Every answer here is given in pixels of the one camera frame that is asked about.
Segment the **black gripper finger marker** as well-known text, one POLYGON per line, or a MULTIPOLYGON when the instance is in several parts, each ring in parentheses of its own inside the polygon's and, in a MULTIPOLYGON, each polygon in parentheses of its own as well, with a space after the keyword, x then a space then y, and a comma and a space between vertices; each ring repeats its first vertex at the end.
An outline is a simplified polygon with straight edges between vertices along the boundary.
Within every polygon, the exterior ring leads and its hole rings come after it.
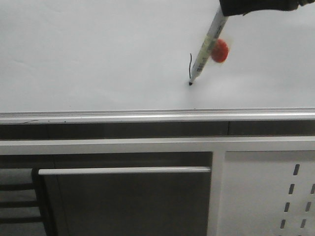
POLYGON ((224 16, 246 15, 261 10, 293 11, 314 0, 220 0, 224 16))

